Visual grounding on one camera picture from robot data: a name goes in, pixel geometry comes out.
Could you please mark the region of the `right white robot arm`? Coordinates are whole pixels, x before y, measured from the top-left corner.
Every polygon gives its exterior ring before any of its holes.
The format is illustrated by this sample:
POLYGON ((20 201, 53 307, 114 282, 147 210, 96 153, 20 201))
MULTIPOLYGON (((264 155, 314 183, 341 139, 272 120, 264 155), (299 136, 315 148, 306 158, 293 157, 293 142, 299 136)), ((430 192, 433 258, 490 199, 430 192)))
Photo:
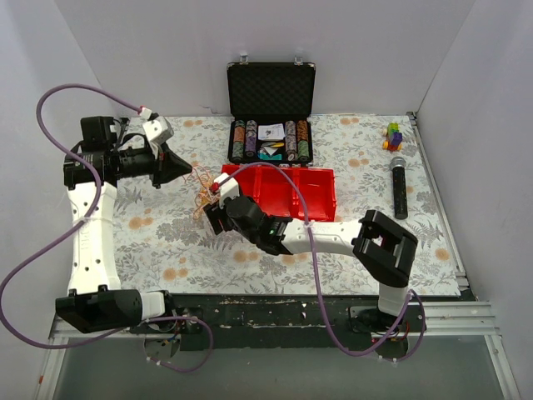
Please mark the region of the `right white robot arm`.
POLYGON ((358 221, 309 222, 269 216, 251 197, 203 208, 215 234, 236 231, 273 256, 329 253, 356 258, 379 283, 376 319, 387 331, 407 320, 406 300, 418 239, 377 210, 358 221))

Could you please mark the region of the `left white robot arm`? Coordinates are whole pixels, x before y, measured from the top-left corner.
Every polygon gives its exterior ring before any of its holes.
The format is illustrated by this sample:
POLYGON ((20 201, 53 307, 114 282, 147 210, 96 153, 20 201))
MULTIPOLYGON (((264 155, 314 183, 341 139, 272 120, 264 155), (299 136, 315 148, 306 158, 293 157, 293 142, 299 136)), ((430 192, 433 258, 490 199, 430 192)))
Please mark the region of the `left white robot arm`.
POLYGON ((57 299, 56 313, 81 333, 134 327, 146 320, 159 333, 177 323, 170 294, 122 288, 113 245, 117 183, 148 177, 154 188, 192 172, 192 166, 167 145, 173 130, 157 114, 142 124, 140 148, 125 144, 133 135, 127 121, 115 127, 113 117, 85 117, 82 141, 64 159, 63 174, 71 203, 72 272, 67 296, 57 299))

